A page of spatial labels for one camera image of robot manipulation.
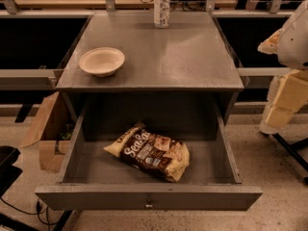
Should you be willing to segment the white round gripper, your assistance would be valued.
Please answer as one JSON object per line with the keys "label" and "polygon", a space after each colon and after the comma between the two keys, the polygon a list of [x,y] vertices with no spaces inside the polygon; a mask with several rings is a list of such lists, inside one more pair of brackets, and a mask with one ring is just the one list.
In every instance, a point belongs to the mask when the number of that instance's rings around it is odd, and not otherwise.
{"label": "white round gripper", "polygon": [[269,85],[259,130],[276,134],[308,103],[308,0],[298,6],[281,30],[261,42],[257,50],[277,54],[278,62],[289,68],[304,69],[274,77]]}

